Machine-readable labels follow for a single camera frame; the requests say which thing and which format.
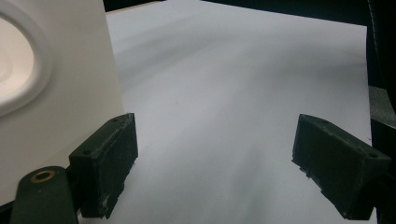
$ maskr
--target white paper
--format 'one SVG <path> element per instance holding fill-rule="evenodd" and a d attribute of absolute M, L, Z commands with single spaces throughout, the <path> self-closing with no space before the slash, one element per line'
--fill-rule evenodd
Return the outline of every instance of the white paper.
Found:
<path fill-rule="evenodd" d="M 107 21 L 139 158 L 110 220 L 81 223 L 355 223 L 291 153 L 302 113 L 370 144 L 365 27 L 200 1 Z"/>

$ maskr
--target circular recess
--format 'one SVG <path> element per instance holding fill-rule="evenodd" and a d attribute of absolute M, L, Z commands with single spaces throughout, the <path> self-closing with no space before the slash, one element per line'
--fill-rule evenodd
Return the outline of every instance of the circular recess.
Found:
<path fill-rule="evenodd" d="M 17 91 L 33 74 L 35 56 L 25 35 L 0 18 L 0 98 Z"/>
<path fill-rule="evenodd" d="M 33 101 L 50 79 L 49 41 L 26 13 L 0 1 L 0 117 Z"/>
<path fill-rule="evenodd" d="M 51 170 L 41 171 L 32 176 L 30 181 L 32 183 L 38 184 L 42 182 L 46 182 L 47 180 L 52 179 L 55 176 L 55 172 Z"/>

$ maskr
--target screw hole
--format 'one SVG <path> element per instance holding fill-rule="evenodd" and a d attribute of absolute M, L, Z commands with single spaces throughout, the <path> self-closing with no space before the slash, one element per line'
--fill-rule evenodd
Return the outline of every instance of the screw hole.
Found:
<path fill-rule="evenodd" d="M 369 157 L 371 157 L 371 158 L 377 158 L 378 156 L 377 156 L 375 153 L 371 152 L 371 153 L 369 153 Z"/>
<path fill-rule="evenodd" d="M 51 178 L 53 178 L 55 176 L 55 172 L 51 171 L 51 170 L 47 170 L 47 171 L 42 171 L 39 172 L 37 174 L 35 174 L 34 176 L 32 176 L 32 178 L 30 179 L 30 181 L 32 181 L 32 183 L 42 183 L 45 182 Z"/>

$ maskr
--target white surface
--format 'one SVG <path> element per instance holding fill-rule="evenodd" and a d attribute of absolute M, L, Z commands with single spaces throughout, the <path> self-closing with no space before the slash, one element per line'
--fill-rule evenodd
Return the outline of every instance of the white surface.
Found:
<path fill-rule="evenodd" d="M 24 175 L 46 165 L 68 166 L 70 152 L 124 110 L 101 0 L 0 0 L 0 17 L 12 21 L 31 41 L 37 76 L 26 82 L 35 83 L 34 77 L 47 83 L 30 104 L 4 116 L 0 111 L 3 204 L 14 199 Z M 41 78 L 48 68 L 47 82 Z M 0 96 L 0 109 L 3 102 Z"/>
<path fill-rule="evenodd" d="M 81 223 L 355 223 L 291 152 L 301 113 L 371 142 L 365 27 L 176 0 L 107 22 L 139 158 Z"/>

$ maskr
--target brass insert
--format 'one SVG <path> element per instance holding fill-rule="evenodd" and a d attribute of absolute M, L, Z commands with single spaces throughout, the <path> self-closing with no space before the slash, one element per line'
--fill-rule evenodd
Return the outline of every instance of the brass insert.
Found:
<path fill-rule="evenodd" d="M 54 171 L 45 170 L 45 171 L 38 172 L 37 174 L 32 176 L 30 181 L 32 181 L 32 183 L 38 184 L 38 183 L 45 182 L 45 181 L 53 178 L 54 176 L 55 176 Z"/>

